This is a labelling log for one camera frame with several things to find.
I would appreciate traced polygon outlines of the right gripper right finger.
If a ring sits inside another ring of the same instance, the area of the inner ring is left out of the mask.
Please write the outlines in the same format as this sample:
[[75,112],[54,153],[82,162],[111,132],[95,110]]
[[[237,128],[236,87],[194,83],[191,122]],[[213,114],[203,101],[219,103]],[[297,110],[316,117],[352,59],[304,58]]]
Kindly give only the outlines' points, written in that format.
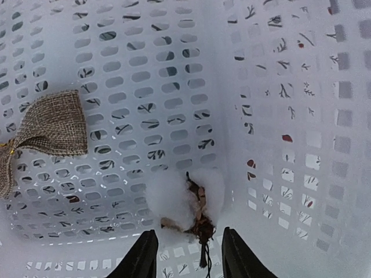
[[269,271],[235,229],[225,227],[221,245],[226,278],[277,278]]

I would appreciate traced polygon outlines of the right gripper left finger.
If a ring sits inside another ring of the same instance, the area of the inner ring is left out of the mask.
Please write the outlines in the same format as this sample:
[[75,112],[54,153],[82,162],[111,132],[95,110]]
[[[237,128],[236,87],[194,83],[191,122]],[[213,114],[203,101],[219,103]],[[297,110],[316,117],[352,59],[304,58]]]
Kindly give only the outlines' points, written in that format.
[[155,231],[144,231],[107,278],[156,278],[157,252]]

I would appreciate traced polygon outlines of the white plastic basket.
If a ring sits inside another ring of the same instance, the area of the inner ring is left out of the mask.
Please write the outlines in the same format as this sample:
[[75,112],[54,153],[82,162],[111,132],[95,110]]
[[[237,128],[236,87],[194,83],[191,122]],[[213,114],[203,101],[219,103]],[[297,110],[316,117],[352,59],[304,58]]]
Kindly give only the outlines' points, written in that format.
[[[2,277],[106,277],[150,229],[157,277],[223,277],[225,227],[278,277],[370,276],[369,1],[2,1],[1,142],[74,89],[88,153],[15,153]],[[147,199],[214,167],[201,269]]]

